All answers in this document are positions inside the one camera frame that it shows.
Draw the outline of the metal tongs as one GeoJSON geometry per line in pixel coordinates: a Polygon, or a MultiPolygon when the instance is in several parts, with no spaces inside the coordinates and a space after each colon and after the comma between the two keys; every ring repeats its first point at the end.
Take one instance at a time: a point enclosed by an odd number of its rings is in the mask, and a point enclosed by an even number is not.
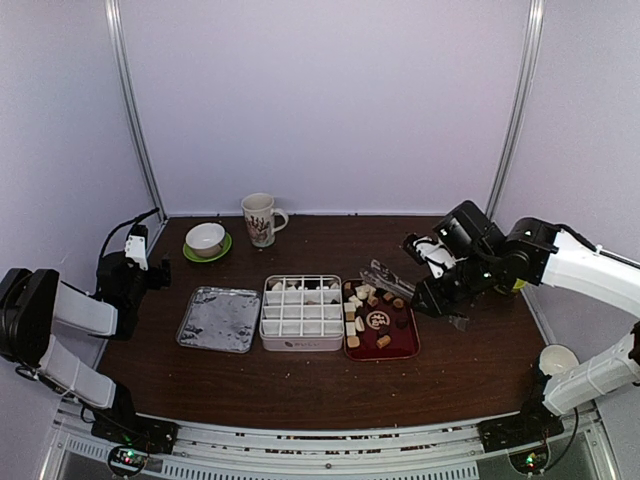
{"type": "MultiPolygon", "coordinates": [[[[359,270],[359,275],[366,284],[389,291],[396,297],[405,300],[411,306],[411,299],[415,285],[401,279],[378,260],[372,259],[368,266],[359,270]]],[[[439,318],[446,318],[450,324],[462,332],[467,330],[469,324],[469,318],[466,315],[457,312],[443,312],[443,316],[439,318]]]]}

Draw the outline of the metal tin lid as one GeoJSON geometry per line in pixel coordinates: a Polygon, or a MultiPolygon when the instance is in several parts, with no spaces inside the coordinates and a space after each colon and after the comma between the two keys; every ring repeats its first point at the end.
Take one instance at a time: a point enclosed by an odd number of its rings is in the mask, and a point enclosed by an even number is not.
{"type": "Polygon", "coordinates": [[[189,300],[176,332],[186,348],[245,354],[251,349],[261,310],[255,290],[201,286],[189,300]]]}

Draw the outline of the white compartment tin box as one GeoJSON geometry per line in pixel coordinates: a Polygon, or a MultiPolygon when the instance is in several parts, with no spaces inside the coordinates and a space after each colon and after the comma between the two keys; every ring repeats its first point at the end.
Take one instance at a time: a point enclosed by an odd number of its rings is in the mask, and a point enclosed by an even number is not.
{"type": "Polygon", "coordinates": [[[332,352],[345,337],[342,282],[331,274],[271,275],[264,282],[259,334],[271,352],[332,352]]]}

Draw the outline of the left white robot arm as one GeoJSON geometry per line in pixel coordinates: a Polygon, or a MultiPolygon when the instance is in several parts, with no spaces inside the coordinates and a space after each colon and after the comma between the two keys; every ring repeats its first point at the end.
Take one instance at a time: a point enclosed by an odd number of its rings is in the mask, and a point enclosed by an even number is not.
{"type": "Polygon", "coordinates": [[[168,260],[143,266],[123,253],[99,262],[97,290],[82,291],[54,269],[11,268],[1,280],[1,356],[90,408],[123,444],[137,442],[144,424],[130,390],[89,366],[62,340],[59,329],[89,337],[127,341],[149,290],[171,284],[168,260]]]}

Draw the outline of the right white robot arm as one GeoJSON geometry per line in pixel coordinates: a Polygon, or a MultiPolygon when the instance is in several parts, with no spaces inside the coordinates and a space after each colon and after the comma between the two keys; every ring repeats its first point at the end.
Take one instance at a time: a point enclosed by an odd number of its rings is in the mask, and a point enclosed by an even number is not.
{"type": "MultiPolygon", "coordinates": [[[[519,281],[639,317],[638,265],[566,225],[525,217],[504,234],[492,222],[452,214],[432,236],[408,236],[404,248],[431,270],[416,285],[412,304],[432,317],[453,315],[472,297],[493,288],[510,290],[519,281]]],[[[601,352],[547,373],[540,403],[514,417],[513,433],[533,441],[550,426],[551,414],[559,416],[638,380],[639,328],[632,326],[601,352]]]]}

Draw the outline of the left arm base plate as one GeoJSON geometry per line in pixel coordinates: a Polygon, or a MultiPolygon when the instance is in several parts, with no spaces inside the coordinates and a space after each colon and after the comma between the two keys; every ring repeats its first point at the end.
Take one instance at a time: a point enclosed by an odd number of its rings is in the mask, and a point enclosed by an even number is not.
{"type": "Polygon", "coordinates": [[[94,437],[149,454],[171,454],[179,426],[170,421],[138,417],[134,427],[123,427],[98,416],[91,427],[94,437]]]}

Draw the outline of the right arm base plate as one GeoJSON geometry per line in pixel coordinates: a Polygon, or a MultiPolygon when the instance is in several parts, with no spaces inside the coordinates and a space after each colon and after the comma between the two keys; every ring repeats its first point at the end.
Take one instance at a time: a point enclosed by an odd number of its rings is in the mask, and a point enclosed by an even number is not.
{"type": "Polygon", "coordinates": [[[484,420],[477,428],[486,453],[543,442],[564,432],[564,425],[559,417],[522,412],[484,420]]]}

